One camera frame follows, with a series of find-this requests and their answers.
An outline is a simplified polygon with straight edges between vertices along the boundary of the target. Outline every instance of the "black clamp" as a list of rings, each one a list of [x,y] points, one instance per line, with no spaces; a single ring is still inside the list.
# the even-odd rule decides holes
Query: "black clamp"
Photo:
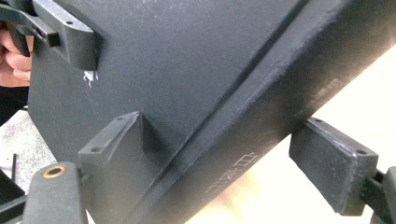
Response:
[[[6,21],[12,40],[26,57],[26,35],[34,35],[67,62],[96,70],[93,30],[52,0],[0,0],[0,21]]]

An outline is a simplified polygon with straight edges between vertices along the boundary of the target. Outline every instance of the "human hand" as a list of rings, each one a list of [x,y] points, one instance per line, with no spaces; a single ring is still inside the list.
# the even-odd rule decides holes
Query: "human hand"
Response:
[[[33,37],[26,36],[29,51],[33,51]],[[32,56],[21,55],[14,46],[11,35],[3,21],[0,21],[0,86],[22,87],[30,85]]]

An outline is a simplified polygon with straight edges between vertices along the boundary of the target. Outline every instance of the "rectangular block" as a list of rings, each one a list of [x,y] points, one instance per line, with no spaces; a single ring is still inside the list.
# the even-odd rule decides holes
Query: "rectangular block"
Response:
[[[326,122],[311,118],[291,137],[290,157],[334,212],[360,216],[364,180],[375,175],[378,155]]]
[[[75,164],[59,162],[35,172],[22,220],[26,224],[88,224]]]

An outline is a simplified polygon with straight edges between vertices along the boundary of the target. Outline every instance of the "dark gray metal casting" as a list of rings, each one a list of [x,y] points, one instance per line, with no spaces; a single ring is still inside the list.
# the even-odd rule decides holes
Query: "dark gray metal casting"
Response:
[[[29,56],[24,35],[35,35],[75,67],[96,70],[95,35],[90,27],[52,0],[7,2],[10,6],[0,4],[0,21],[15,24],[15,28],[8,26],[8,29],[23,55]],[[31,11],[32,7],[34,16],[23,11]]]
[[[396,167],[384,175],[378,156],[326,122],[311,118],[291,136],[290,157],[342,216],[374,210],[372,223],[395,223]]]
[[[23,223],[88,224],[75,164],[60,162],[35,173],[23,212]]]
[[[24,191],[0,170],[0,204],[8,203],[24,195]]]
[[[290,157],[343,216],[360,216],[366,178],[375,175],[378,155],[326,122],[311,118],[291,136]]]
[[[21,219],[27,196],[20,196],[8,203],[0,205],[0,222],[8,223]]]
[[[35,42],[29,114],[55,158],[132,111],[157,141],[125,171],[142,186],[121,223],[186,222],[396,40],[394,0],[56,3],[97,32],[100,66],[87,80]]]
[[[98,224],[122,223],[154,180],[142,175],[155,167],[143,148],[143,128],[138,113],[119,116],[78,153],[88,176],[88,210]]]

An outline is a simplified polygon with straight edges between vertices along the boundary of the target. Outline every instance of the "screw hole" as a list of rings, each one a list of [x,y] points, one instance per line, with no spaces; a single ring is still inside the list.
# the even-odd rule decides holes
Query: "screw hole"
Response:
[[[44,176],[44,178],[47,178],[47,179],[57,177],[57,176],[62,175],[65,170],[66,170],[66,168],[62,165],[51,167],[46,172],[44,172],[43,176]]]
[[[361,155],[366,155],[366,154],[367,154],[366,151],[361,150],[361,149],[356,150],[356,152],[357,152],[358,154],[361,154]]]
[[[49,170],[49,174],[50,174],[50,175],[57,175],[57,174],[59,174],[61,171],[62,171],[61,168],[55,168],[55,169]]]
[[[98,152],[98,151],[100,151],[100,149],[101,149],[101,148],[99,148],[99,147],[93,147],[93,148],[91,149],[91,152]]]

